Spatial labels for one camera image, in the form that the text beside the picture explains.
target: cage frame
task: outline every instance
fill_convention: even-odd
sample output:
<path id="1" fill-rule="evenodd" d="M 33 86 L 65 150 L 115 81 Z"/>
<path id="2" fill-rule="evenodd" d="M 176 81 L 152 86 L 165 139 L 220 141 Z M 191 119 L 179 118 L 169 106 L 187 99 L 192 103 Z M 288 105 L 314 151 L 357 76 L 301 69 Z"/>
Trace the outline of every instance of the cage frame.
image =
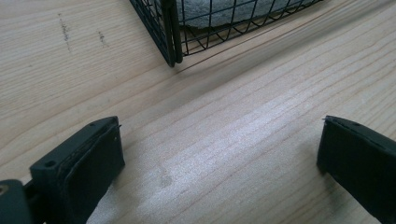
<path id="1" fill-rule="evenodd" d="M 284 8 L 275 11 L 273 11 L 273 7 L 278 0 L 273 0 L 271 7 L 266 14 L 254 17 L 258 1 L 259 0 L 247 0 L 246 2 L 237 5 L 237 0 L 233 0 L 232 7 L 212 11 L 213 0 L 210 0 L 209 13 L 199 15 L 195 18 L 186 19 L 185 9 L 183 6 L 184 0 L 181 0 L 182 18 L 180 19 L 177 13 L 177 0 L 130 0 L 137 15 L 144 23 L 148 33 L 151 35 L 151 38 L 154 40 L 154 43 L 157 45 L 162 56 L 170 67 L 174 67 L 176 63 L 181 63 L 185 56 L 210 49 L 225 41 L 255 31 L 265 25 L 284 19 L 323 0 L 297 0 L 297 2 L 294 2 L 293 4 L 290 4 L 291 0 L 288 0 L 288 3 Z M 233 21 L 234 13 L 238 7 L 250 3 L 254 3 L 250 17 L 247 20 Z M 212 15 L 219 13 L 220 11 L 230 9 L 233 11 L 230 23 L 218 27 L 213 27 L 211 25 Z M 198 35 L 193 31 L 194 28 L 190 27 L 186 21 L 200 17 L 208 17 L 209 24 L 207 28 L 203 29 L 207 30 L 207 32 L 201 32 L 201 34 Z M 245 31 L 239 30 L 240 28 L 238 27 L 243 27 L 245 25 Z M 220 35 L 221 32 L 227 33 L 225 38 Z M 211 41 L 210 38 L 213 36 L 218 39 L 218 42 L 209 44 Z M 189 49 L 189 43 L 195 44 L 195 50 Z"/>

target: dark stain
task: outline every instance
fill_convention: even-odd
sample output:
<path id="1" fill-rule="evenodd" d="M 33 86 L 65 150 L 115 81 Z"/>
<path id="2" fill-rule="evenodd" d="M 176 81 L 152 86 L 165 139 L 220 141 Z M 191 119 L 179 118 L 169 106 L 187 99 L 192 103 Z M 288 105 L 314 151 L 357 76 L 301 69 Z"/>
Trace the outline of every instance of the dark stain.
<path id="1" fill-rule="evenodd" d="M 66 26 L 66 24 L 64 23 L 62 18 L 59 18 L 59 23 L 61 24 L 62 33 L 64 34 L 64 41 L 66 42 L 67 49 L 69 50 L 69 52 L 71 52 L 70 45 L 69 45 L 69 39 L 70 39 L 69 31 L 70 31 L 70 28 Z"/>
<path id="2" fill-rule="evenodd" d="M 107 42 L 105 41 L 105 36 L 102 34 L 102 32 L 98 31 L 100 42 L 102 42 L 103 47 L 108 47 Z"/>

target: wood grain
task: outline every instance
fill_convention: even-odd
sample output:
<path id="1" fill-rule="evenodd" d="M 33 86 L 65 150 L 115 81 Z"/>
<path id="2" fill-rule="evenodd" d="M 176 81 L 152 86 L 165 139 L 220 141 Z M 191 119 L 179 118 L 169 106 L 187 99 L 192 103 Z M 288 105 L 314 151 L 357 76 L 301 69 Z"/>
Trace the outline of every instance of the wood grain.
<path id="1" fill-rule="evenodd" d="M 396 4 L 331 0 L 169 68 L 127 0 L 0 1 L 0 179 L 117 115 L 90 223 L 377 223 L 316 167 L 322 118 L 396 139 Z"/>

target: wire cage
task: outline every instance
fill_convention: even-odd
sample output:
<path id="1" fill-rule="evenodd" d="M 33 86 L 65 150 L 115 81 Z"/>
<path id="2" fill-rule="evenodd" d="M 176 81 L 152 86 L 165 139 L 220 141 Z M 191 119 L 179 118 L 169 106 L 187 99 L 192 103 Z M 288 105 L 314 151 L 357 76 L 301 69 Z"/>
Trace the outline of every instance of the wire cage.
<path id="1" fill-rule="evenodd" d="M 169 66 L 322 0 L 130 0 Z"/>

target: black plastic object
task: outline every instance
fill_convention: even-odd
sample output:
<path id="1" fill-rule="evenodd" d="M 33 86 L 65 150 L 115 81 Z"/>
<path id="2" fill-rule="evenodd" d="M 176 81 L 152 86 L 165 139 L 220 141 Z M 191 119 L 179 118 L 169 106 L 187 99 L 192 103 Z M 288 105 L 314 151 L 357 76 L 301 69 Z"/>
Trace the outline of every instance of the black plastic object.
<path id="1" fill-rule="evenodd" d="M 23 189 L 0 182 L 0 223 L 86 223 L 124 165 L 117 117 L 97 120 L 33 164 Z"/>
<path id="2" fill-rule="evenodd" d="M 318 167 L 380 222 L 396 223 L 396 142 L 359 123 L 328 116 Z"/>

